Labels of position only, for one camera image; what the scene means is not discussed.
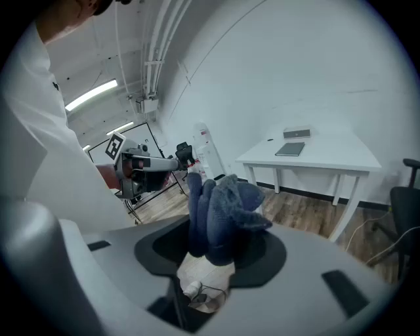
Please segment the ceiling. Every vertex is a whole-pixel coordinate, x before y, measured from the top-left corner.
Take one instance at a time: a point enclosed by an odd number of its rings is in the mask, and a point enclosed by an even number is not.
[[[148,50],[163,0],[132,1],[117,6],[121,59],[129,92],[136,98],[141,90],[141,51]],[[47,46],[51,72],[55,75],[64,104],[111,79],[118,87],[101,94],[68,113],[68,125],[80,145],[99,143],[105,133],[135,117],[123,84],[116,42],[116,5],[94,16],[68,36]]]

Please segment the desk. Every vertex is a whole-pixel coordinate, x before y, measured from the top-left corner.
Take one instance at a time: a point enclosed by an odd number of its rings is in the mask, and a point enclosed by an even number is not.
[[[247,179],[252,184],[257,184],[254,167],[272,169],[276,193],[280,191],[281,184],[278,169],[321,169],[338,176],[333,200],[333,205],[337,205],[345,175],[356,177],[346,209],[329,237],[335,242],[359,204],[369,173],[381,170],[381,165],[369,148],[352,133],[318,134],[312,138],[303,138],[301,141],[306,144],[300,156],[276,156],[275,153],[285,144],[285,140],[282,137],[267,140],[264,139],[236,159],[236,162],[243,164]]]

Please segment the laptop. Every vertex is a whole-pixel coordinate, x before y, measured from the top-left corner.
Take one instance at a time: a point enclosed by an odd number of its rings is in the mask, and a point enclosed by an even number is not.
[[[277,156],[299,156],[305,147],[304,142],[288,142],[276,153]]]

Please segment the wooden floor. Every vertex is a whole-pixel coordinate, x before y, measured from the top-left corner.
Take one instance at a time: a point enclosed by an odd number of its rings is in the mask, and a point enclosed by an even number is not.
[[[178,179],[182,189],[188,195],[189,189],[185,182]],[[328,237],[344,211],[345,205],[332,206],[328,201],[307,198],[287,192],[276,194],[273,190],[261,188],[266,194],[262,210],[264,216],[273,224],[285,225],[299,230],[313,232],[323,237]],[[158,221],[175,215],[188,214],[188,198],[179,186],[174,186],[152,201],[143,205],[136,211],[143,224]],[[385,215],[384,211],[357,208],[346,230],[337,240],[338,246],[346,249],[353,231],[368,219],[377,219]],[[380,220],[382,224],[394,230],[392,215],[388,214]],[[348,252],[362,262],[381,252],[390,245],[385,235],[380,232],[372,232],[373,221],[367,222],[354,235]],[[397,281],[398,257],[390,256],[374,270],[386,282],[393,284]],[[201,281],[204,285],[227,291],[228,279],[234,273],[234,265],[224,267],[213,266],[205,257],[196,259],[187,255],[178,270],[181,287],[185,287],[194,280]],[[198,309],[212,312],[223,304],[224,295],[220,291],[208,289],[203,292],[209,297],[206,305]]]

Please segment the fluorescent light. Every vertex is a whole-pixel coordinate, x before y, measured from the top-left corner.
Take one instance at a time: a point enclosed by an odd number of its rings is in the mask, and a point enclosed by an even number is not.
[[[105,84],[102,84],[99,87],[95,87],[89,92],[86,92],[85,94],[81,95],[79,98],[73,100],[70,104],[66,106],[66,109],[68,111],[71,111],[74,108],[78,107],[80,104],[84,103],[86,100],[89,100],[92,97],[99,95],[100,93],[103,93],[106,90],[112,89],[113,87],[116,87],[117,85],[118,85],[117,81],[113,79]]]
[[[130,122],[130,123],[126,123],[125,125],[122,125],[122,126],[118,127],[117,129],[113,129],[112,131],[110,131],[110,132],[106,133],[106,135],[111,135],[112,133],[114,133],[114,132],[116,132],[116,131],[119,131],[120,129],[124,129],[124,128],[126,128],[126,127],[128,127],[128,126],[132,125],[133,123],[134,123],[133,121],[132,121],[132,122]]]

